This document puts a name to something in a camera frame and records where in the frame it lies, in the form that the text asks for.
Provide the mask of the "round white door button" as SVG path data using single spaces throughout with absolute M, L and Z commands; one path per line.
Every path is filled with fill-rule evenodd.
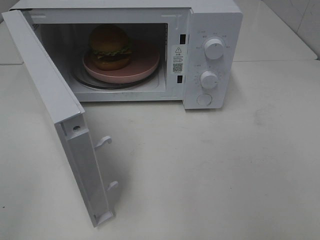
M 200 106 L 209 106 L 212 102 L 212 96 L 210 94 L 201 94 L 196 101 Z

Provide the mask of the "pink round plate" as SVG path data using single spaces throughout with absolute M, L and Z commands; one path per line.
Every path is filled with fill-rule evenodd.
M 158 67 L 160 52 L 152 43 L 134 39 L 132 55 L 129 63 L 116 70 L 101 70 L 97 68 L 87 52 L 82 57 L 82 64 L 87 73 L 95 79 L 111 84 L 127 84 L 143 80 L 150 76 Z

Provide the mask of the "burger with lettuce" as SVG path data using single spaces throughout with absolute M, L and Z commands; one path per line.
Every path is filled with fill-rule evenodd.
M 100 70 L 113 71 L 127 66 L 132 56 L 131 40 L 124 30 L 102 24 L 89 35 L 90 58 Z

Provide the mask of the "white microwave door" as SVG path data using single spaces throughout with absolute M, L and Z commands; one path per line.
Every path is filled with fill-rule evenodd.
M 40 101 L 59 137 L 83 202 L 94 227 L 111 219 L 114 210 L 108 203 L 108 193 L 118 186 L 103 183 L 96 149 L 112 143 L 110 136 L 97 145 L 84 118 L 82 105 L 55 66 L 31 25 L 20 10 L 2 14 L 14 45 L 19 52 Z

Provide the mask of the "white lower microwave knob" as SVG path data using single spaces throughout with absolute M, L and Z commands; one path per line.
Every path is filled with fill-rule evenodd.
M 205 71 L 200 75 L 200 85 L 204 89 L 213 89 L 218 84 L 218 75 L 214 71 Z

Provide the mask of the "white microwave knob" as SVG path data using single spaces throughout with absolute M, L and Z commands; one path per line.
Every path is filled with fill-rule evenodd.
M 200 85 L 204 89 L 213 89 L 218 84 L 218 75 L 214 71 L 205 71 L 200 75 Z
M 209 60 L 217 60 L 224 55 L 225 43 L 220 37 L 209 38 L 203 47 L 205 56 Z

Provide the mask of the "white microwave oven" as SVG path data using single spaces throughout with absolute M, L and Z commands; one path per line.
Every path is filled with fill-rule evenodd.
M 79 103 L 182 101 L 186 109 L 223 105 L 243 19 L 232 0 L 21 0 L 8 12 L 14 10 L 23 13 Z M 157 46 L 162 63 L 158 86 L 98 90 L 73 78 L 73 67 L 84 67 L 84 54 L 90 56 L 91 32 L 104 24 L 124 30 L 131 50 L 135 39 Z M 204 52 L 212 37 L 225 43 L 216 60 Z M 200 76 L 206 71 L 217 73 L 215 88 L 202 88 Z M 202 94 L 212 96 L 210 105 L 197 103 Z

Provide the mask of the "white upper microwave knob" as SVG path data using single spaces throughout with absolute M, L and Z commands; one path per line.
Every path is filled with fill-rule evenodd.
M 209 60 L 217 60 L 224 55 L 225 43 L 220 37 L 209 38 L 203 47 L 205 56 Z

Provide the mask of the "glass microwave turntable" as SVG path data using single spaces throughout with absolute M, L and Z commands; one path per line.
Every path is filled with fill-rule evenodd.
M 163 70 L 163 64 L 160 63 L 158 67 L 155 69 L 155 71 L 149 75 L 148 77 L 138 80 L 135 82 L 130 82 L 130 83 L 109 83 L 105 81 L 98 80 L 91 75 L 85 70 L 85 68 L 82 66 L 74 66 L 72 68 L 72 77 L 79 82 L 80 84 L 88 87 L 88 88 L 93 88 L 95 90 L 123 90 L 123 89 L 129 89 L 129 88 L 135 88 L 138 86 L 144 86 L 148 85 L 151 83 L 151 85 L 157 84 L 159 85 L 159 72 Z

